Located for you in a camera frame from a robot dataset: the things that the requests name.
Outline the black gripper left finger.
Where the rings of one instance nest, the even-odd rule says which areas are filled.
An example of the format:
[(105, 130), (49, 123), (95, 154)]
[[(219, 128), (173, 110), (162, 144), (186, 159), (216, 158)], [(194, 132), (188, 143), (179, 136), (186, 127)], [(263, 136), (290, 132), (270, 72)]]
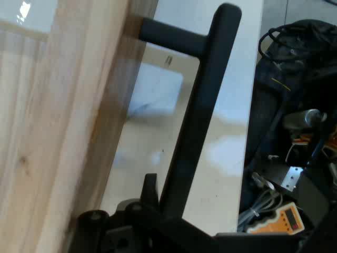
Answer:
[(146, 174), (141, 197), (110, 216), (93, 210), (77, 219), (70, 252), (218, 252), (214, 238), (159, 211), (157, 175)]

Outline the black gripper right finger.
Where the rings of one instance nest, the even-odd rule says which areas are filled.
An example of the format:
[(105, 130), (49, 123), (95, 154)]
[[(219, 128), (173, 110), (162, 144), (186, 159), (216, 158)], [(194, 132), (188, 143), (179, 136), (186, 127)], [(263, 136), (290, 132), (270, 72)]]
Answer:
[(271, 217), (248, 226), (245, 232), (218, 233), (215, 238), (221, 252), (336, 252), (336, 191), (307, 172), (301, 174), (303, 180), (328, 202), (322, 211), (323, 205), (314, 194), (302, 191), (309, 210), (320, 215), (312, 230), (305, 230), (298, 208), (291, 202), (277, 208)]

